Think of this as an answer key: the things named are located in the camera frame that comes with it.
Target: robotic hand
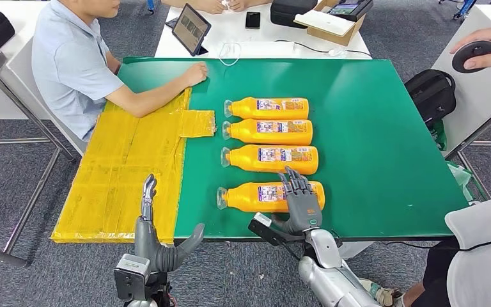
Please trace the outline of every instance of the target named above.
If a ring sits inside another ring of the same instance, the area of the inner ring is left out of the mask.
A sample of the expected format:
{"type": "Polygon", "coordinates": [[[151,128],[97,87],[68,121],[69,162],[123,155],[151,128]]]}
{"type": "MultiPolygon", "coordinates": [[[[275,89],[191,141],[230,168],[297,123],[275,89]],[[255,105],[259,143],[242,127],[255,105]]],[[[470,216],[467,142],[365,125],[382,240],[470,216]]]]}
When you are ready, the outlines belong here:
{"type": "Polygon", "coordinates": [[[304,241],[299,275],[324,307],[379,307],[341,259],[332,234],[320,228],[322,213],[308,180],[289,167],[285,169],[289,180],[284,174],[279,176],[287,199],[289,220],[284,222],[275,216],[270,220],[257,213],[249,229],[272,245],[284,245],[289,251],[287,242],[304,241]],[[272,229],[271,223],[281,231],[272,229]]]}
{"type": "Polygon", "coordinates": [[[204,224],[198,224],[193,234],[178,247],[167,248],[159,242],[153,225],[156,185],[152,174],[144,181],[141,215],[134,232],[136,255],[124,254],[114,269],[118,297],[128,307],[175,307],[176,302],[169,294],[167,273],[179,268],[204,238],[204,224]]]}

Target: green table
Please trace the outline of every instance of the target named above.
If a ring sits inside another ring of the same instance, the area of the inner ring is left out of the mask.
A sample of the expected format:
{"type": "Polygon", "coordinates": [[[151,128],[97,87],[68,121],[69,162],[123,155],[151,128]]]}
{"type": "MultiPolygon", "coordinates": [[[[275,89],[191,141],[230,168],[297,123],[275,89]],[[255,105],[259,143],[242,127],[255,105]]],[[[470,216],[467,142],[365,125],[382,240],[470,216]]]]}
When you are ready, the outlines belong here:
{"type": "MultiPolygon", "coordinates": [[[[119,76],[135,91],[183,72],[191,59],[143,59],[119,76]]],[[[215,109],[213,138],[188,139],[175,237],[205,223],[208,239],[252,239],[253,213],[217,209],[218,187],[277,181],[276,174],[223,168],[226,99],[305,97],[320,166],[310,180],[325,189],[323,228],[344,240],[422,239],[451,235],[447,212],[467,206],[390,61],[241,59],[232,67],[208,59],[209,79],[195,86],[190,109],[215,109]]]]}

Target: black mouse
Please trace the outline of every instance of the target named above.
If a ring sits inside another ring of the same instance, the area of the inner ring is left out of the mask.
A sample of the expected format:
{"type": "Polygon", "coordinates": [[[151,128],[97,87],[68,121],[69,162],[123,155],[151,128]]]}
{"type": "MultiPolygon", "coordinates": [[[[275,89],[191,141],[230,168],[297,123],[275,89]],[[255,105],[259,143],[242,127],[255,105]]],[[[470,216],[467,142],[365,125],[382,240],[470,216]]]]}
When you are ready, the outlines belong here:
{"type": "Polygon", "coordinates": [[[484,68],[465,69],[464,63],[476,56],[484,56],[485,54],[491,54],[491,42],[488,40],[478,40],[477,42],[471,42],[462,46],[456,51],[453,57],[453,68],[457,72],[469,74],[471,72],[478,72],[484,68]]]}

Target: yellow mat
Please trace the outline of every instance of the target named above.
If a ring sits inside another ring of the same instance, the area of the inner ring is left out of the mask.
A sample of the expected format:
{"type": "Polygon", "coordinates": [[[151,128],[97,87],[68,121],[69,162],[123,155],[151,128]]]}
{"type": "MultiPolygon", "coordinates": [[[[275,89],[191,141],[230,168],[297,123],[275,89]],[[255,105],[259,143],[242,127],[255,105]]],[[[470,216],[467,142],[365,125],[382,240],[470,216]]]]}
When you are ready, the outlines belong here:
{"type": "Polygon", "coordinates": [[[213,111],[189,108],[191,89],[138,119],[108,102],[93,131],[51,239],[132,242],[143,182],[153,173],[153,220],[172,242],[182,181],[185,139],[213,136],[213,111]]]}

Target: plastic bottle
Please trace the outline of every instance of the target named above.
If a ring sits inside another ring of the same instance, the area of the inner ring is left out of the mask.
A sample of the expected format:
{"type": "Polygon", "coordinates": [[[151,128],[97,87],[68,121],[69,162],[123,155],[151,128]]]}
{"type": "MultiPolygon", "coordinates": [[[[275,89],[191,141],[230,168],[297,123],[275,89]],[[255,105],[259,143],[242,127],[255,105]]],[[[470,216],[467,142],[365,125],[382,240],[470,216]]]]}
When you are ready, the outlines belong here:
{"type": "Polygon", "coordinates": [[[303,175],[311,175],[319,166],[319,154],[313,146],[246,145],[221,150],[221,165],[238,166],[246,171],[285,172],[285,166],[303,175]]]}
{"type": "Polygon", "coordinates": [[[309,102],[305,98],[253,98],[239,101],[226,100],[226,117],[238,116],[257,120],[305,120],[308,118],[309,102]]]}
{"type": "MultiPolygon", "coordinates": [[[[310,181],[311,189],[317,195],[319,207],[325,207],[325,191],[323,185],[317,181],[310,181]]],[[[257,184],[249,182],[235,189],[217,190],[217,208],[232,207],[244,212],[288,212],[287,201],[283,194],[281,182],[267,182],[257,184]]]]}
{"type": "Polygon", "coordinates": [[[242,120],[223,123],[224,139],[239,139],[244,143],[273,145],[309,145],[313,126],[309,120],[242,120]]]}

